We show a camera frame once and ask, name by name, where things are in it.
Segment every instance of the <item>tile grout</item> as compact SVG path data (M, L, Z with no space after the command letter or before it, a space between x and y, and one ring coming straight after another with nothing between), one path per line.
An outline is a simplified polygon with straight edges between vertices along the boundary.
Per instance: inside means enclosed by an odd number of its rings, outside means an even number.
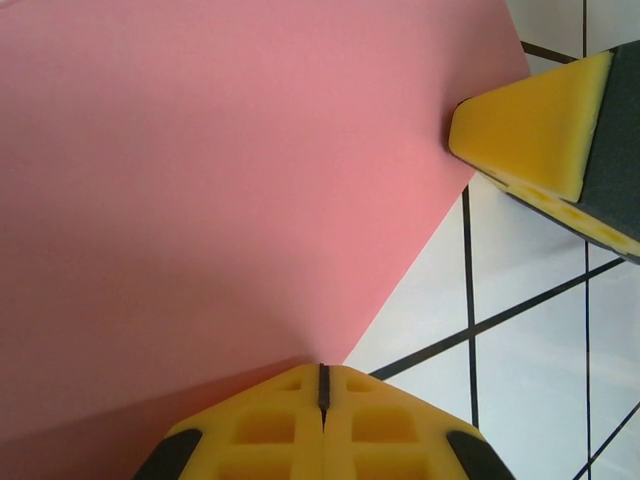
M467 327L473 328L476 324L474 289L473 289L473 257L471 248L471 200L469 186L462 192L462 227L464 237L464 270L467 297ZM471 396L471 423L479 428L478 408L478 370L476 361L476 339L469 338L469 394Z
M577 60L577 58L572 57L571 55L565 55L564 53L549 50L548 48L534 45L533 43L521 41L520 45L522 45L524 53L533 55L534 57L544 58L545 60L550 60L552 62L566 64Z
M587 0L582 0L582 58L587 56ZM584 270L588 274L589 243L584 242ZM587 480L591 480L591 323L589 301L589 277L584 282L585 297L585 367L586 367L586 421L587 421Z
M589 273L589 243L584 242L584 268ZM586 414L587 414L587 462L591 458L591 324L589 311L589 277L584 282L585 297L585 367L586 367ZM591 480L591 465L587 467L587 480Z
M408 370L409 368L412 368L418 365L419 363L422 363L432 357L435 357L440 353L445 352L446 350L449 350L450 348L460 345L461 343L469 340L471 337L484 333L487 330L490 330L491 328L494 328L506 322L507 320L510 320L511 318L514 318L519 314L537 305L540 305L541 303L544 303L547 300L550 300L573 287L580 285L587 278L597 277L598 275L601 275L611 270L612 268L617 267L622 263L624 263L624 260L619 258L619 259L607 262L604 265L600 265L599 267L591 270L590 272L586 272L581 275L578 275L577 277L574 277L571 280L568 280L564 283L556 285L555 287L549 290L546 290L538 295L535 295L534 297L531 297L528 300L525 300L524 302L514 305L513 307L507 308L506 310L503 310L502 312L497 313L487 318L486 320L476 323L472 328L466 328L464 330L456 332L425 348L422 348L416 352L410 353L409 355L406 355L383 367L380 367L374 370L373 372L371 372L369 375L379 380L387 380L401 372L404 372L405 370Z

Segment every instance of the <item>yellow foam block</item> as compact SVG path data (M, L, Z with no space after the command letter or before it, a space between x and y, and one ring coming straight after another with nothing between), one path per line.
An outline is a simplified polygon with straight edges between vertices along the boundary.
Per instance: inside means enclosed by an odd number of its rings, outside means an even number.
M509 185L577 201L611 59L603 52L466 100L449 148Z
M177 425L136 480L513 479L471 425L344 366L304 365Z

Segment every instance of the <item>pink foam board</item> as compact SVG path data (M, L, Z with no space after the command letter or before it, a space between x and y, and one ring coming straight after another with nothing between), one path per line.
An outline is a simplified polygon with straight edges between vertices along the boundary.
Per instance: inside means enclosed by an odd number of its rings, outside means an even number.
M470 178L453 107L528 74L500 0L23 0L0 65L2 478L341 362Z

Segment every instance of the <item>white tile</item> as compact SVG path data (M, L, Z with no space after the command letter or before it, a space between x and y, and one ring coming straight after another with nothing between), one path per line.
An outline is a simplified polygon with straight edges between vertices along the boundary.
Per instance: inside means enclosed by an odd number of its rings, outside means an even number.
M611 260L615 260L618 257L611 250L605 250L604 248L596 247L595 245L589 244L589 269L593 270L600 265L604 265Z
M561 63L552 62L546 58L540 58L529 54L527 54L527 63L529 64L529 69L531 70L532 75L548 72L549 70L562 66Z
M587 461L584 327L579 286L477 338L480 431L518 480Z
M584 241L507 197L471 181L476 321L584 273Z
M521 40L582 56L582 0L507 0L507 5Z
M593 463L591 479L637 480L638 478L640 478L640 413L636 412Z
M388 383L471 423L466 342L391 377Z
M601 52L640 39L640 3L637 0L589 0L587 52Z
M640 401L640 267L624 263L589 284L591 438L595 451Z
M370 372L467 326L462 235L458 199L345 365Z

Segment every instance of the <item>square cutout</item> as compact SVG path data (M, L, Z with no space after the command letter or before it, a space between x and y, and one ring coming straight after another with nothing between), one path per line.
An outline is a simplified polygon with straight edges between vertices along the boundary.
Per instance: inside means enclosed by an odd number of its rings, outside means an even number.
M238 422L235 443L293 443L295 433L293 412L256 410L246 413Z
M415 443L418 435L409 412L401 407L371 407L353 415L354 442Z

